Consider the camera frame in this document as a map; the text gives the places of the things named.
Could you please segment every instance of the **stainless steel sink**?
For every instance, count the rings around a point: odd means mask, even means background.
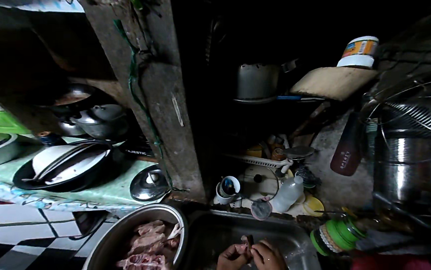
[[[232,244],[241,243],[240,237],[253,235],[258,242],[266,238],[277,246],[290,270],[320,270],[317,252],[308,234],[295,222],[277,218],[264,221],[250,215],[222,211],[195,212],[188,217],[189,240],[179,269],[215,269],[221,252]],[[244,266],[242,269],[257,269]]]

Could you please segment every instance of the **metal basin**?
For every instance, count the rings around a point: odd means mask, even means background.
[[[123,259],[128,250],[122,249],[134,235],[137,225],[162,220],[172,224],[179,223],[183,227],[180,233],[180,244],[174,257],[174,269],[182,260],[187,243],[187,222],[181,213],[168,205],[150,204],[142,206],[124,218],[119,219],[112,228],[95,245],[87,257],[82,270],[122,270],[115,266],[116,261]]]
[[[258,242],[266,238],[277,246],[285,257],[290,270],[319,270],[317,252],[309,235],[296,223],[269,218],[265,221],[250,215],[221,211],[196,212],[189,218],[189,239],[180,270],[216,269],[217,258],[232,244],[239,244],[240,237],[253,235]],[[257,269],[252,262],[242,269]]]

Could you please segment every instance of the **green string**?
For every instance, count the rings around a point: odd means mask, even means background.
[[[140,98],[135,94],[134,89],[132,88],[133,81],[136,81],[137,84],[139,85],[140,90],[143,92],[143,89],[140,86],[139,80],[138,80],[139,65],[136,63],[136,59],[135,59],[136,53],[139,53],[140,50],[137,47],[135,47],[134,45],[132,45],[132,43],[128,39],[127,34],[126,34],[124,27],[122,25],[122,21],[121,20],[114,20],[114,24],[117,28],[117,31],[119,31],[120,35],[123,37],[123,39],[125,39],[127,41],[127,43],[130,46],[131,59],[130,59],[130,67],[129,67],[130,72],[129,72],[129,77],[128,77],[128,89],[129,89],[132,97],[134,98],[135,102],[137,104],[139,104],[140,108],[142,109],[142,111],[144,112],[144,114],[147,118],[147,123],[149,124],[149,127],[152,130],[153,136],[155,138],[154,144],[157,145],[157,147],[159,149],[160,159],[162,160],[162,163],[164,165],[165,173],[167,174],[167,179],[169,180],[170,189],[174,190],[174,191],[188,191],[187,189],[179,189],[179,188],[176,188],[172,185],[172,178],[170,177],[169,172],[167,171],[167,166],[165,165],[164,152],[162,151],[162,140],[159,137],[159,134],[157,132],[157,129],[155,128],[154,122],[152,120],[152,117],[150,116],[149,111],[144,106],[144,104],[142,104],[142,101],[140,101]]]

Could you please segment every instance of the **white dish rack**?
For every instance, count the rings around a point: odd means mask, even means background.
[[[260,165],[264,167],[270,167],[270,168],[282,167],[283,174],[287,172],[289,167],[294,163],[294,161],[289,158],[283,161],[273,161],[273,160],[268,160],[265,158],[255,157],[255,156],[238,156],[238,155],[230,155],[230,154],[224,154],[224,156],[235,158],[245,163]]]

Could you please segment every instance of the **orange label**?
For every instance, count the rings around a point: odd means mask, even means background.
[[[375,48],[378,43],[374,40],[357,40],[356,42],[349,43],[347,47],[345,47],[344,54],[342,58],[349,55],[356,54],[366,54],[370,56],[374,56]]]

